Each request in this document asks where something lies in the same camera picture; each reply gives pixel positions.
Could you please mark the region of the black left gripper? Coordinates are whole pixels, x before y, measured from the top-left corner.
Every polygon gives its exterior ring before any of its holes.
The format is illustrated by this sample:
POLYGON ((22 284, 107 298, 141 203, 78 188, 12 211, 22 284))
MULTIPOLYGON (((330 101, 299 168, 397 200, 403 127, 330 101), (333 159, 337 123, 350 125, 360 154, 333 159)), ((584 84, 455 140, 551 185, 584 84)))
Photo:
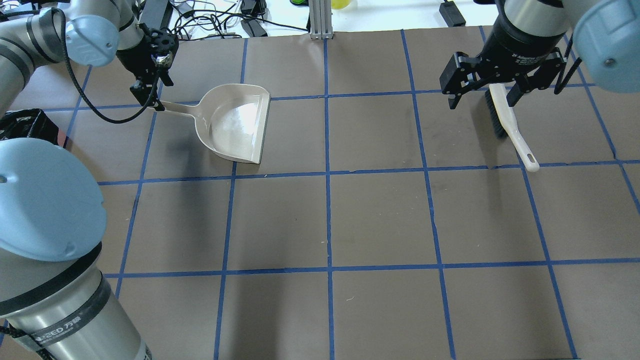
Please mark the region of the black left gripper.
POLYGON ((134 84, 130 86, 135 100, 145 109, 163 112, 166 108, 160 101, 155 81, 158 76, 164 86, 174 86, 169 69, 178 53, 179 39, 166 28, 144 27, 142 31, 141 41, 134 47, 117 50, 116 57, 135 77, 134 84))

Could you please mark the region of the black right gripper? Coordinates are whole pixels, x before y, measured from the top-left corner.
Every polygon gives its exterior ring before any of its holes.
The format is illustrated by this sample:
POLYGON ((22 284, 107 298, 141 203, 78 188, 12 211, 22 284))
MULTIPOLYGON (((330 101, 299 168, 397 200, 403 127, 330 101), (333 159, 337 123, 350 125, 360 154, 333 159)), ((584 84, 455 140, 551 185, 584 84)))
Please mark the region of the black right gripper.
POLYGON ((535 89, 548 89, 566 69, 567 60, 557 47, 568 29, 564 24, 559 34, 539 36, 519 29, 505 14, 499 14, 480 56, 456 51, 439 76, 441 93, 448 96, 449 109, 456 109, 463 95, 488 83, 515 79, 506 95, 509 107, 535 89))

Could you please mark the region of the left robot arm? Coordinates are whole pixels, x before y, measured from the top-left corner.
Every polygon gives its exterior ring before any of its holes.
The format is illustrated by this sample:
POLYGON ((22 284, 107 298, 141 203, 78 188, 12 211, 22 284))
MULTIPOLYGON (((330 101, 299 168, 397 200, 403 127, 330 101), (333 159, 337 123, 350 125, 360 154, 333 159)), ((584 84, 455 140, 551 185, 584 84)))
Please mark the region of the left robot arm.
POLYGON ((151 360, 153 354, 96 266, 106 231, 102 192, 40 109, 9 111, 38 68, 119 59, 142 109, 163 110, 158 83, 178 42, 140 20, 132 0, 42 0, 1 16, 1 333, 43 360, 151 360))

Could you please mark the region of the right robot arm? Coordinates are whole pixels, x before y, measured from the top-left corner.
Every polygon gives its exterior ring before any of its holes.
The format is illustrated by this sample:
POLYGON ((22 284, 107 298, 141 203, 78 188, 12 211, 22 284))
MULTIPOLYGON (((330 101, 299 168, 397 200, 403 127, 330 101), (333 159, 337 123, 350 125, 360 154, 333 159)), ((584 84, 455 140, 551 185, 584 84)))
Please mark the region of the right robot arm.
POLYGON ((439 76, 442 94, 455 109, 462 96, 490 84, 513 83, 514 106, 523 95, 554 85, 561 92, 575 71, 558 43, 571 32, 566 50, 574 66, 585 64, 593 82, 615 93, 639 91, 639 2, 637 0, 497 0, 498 16, 478 55, 457 51, 439 76))

